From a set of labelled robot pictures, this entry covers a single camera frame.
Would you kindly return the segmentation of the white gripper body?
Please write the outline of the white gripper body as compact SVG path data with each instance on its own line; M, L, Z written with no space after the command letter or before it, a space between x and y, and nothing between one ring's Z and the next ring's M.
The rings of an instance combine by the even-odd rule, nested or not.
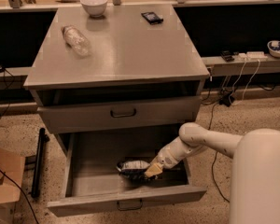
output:
M169 151L160 150L151 163L157 164L162 169L172 169L178 164L178 160Z

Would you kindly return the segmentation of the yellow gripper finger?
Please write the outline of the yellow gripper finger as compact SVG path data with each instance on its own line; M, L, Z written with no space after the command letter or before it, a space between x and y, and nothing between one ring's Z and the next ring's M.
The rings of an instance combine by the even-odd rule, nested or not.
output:
M162 173L163 165L161 163L155 162L151 164L145 171L145 176L151 178L154 175L159 175Z

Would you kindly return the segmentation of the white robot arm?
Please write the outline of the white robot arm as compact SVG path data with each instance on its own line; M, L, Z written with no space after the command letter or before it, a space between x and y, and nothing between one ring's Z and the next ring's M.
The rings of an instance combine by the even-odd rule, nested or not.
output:
M257 129L236 135L185 123L178 137L159 151L145 176L173 168L202 147L232 158L230 224L280 224L280 131Z

